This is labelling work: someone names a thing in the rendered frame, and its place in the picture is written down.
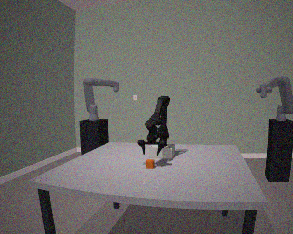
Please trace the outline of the orange block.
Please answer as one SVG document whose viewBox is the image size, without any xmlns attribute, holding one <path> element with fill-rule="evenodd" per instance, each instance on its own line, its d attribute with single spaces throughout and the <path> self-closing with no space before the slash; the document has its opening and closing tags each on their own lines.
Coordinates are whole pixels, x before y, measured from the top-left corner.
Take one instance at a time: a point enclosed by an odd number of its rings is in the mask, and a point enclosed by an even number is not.
<svg viewBox="0 0 293 234">
<path fill-rule="evenodd" d="M 146 161 L 146 169 L 153 169 L 155 167 L 155 160 L 148 159 Z"/>
</svg>

